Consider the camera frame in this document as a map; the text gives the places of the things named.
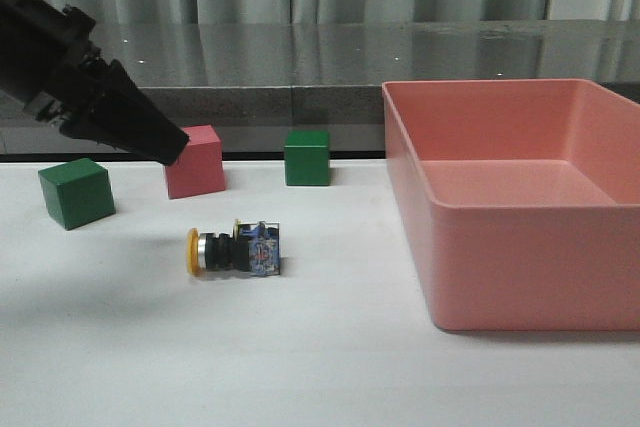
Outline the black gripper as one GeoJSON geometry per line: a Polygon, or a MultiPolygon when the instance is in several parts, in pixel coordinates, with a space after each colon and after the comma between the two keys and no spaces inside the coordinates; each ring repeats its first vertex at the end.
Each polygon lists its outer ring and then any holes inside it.
{"type": "Polygon", "coordinates": [[[171,165],[188,135],[144,95],[123,65],[106,67],[90,40],[96,21],[43,0],[1,0],[1,90],[59,132],[171,165]]]}

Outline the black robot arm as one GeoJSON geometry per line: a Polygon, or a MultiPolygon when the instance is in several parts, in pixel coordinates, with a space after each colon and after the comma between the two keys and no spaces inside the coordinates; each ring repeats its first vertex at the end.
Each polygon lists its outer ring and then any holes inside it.
{"type": "Polygon", "coordinates": [[[96,22],[73,6],[1,0],[1,90],[36,121],[69,138],[91,140],[163,165],[189,137],[107,62],[90,39],[96,22]]]}

